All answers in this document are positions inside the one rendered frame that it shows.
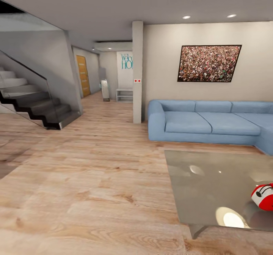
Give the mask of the radio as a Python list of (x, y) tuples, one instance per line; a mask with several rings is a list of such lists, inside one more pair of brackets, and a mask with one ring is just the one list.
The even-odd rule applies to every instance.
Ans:
[(273, 183), (255, 188), (251, 198), (260, 209), (273, 211)]

